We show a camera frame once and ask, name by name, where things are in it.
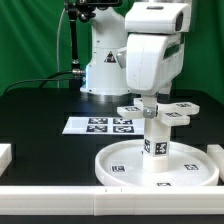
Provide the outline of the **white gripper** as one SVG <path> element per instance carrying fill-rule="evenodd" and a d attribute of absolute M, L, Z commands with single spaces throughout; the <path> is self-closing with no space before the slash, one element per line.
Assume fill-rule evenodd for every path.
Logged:
<path fill-rule="evenodd" d="M 126 82 L 132 93 L 142 94 L 143 116 L 157 116 L 157 101 L 168 103 L 172 79 L 182 70 L 184 43 L 181 34 L 154 35 L 132 33 L 127 45 L 117 51 Z"/>

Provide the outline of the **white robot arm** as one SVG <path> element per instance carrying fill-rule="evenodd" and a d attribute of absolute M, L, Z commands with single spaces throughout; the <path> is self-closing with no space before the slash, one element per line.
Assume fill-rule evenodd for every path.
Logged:
<path fill-rule="evenodd" d="M 192 0 L 138 0 L 124 16 L 97 9 L 82 90 L 98 97 L 139 94 L 143 116 L 155 117 L 157 94 L 169 92 L 182 70 L 191 14 Z"/>

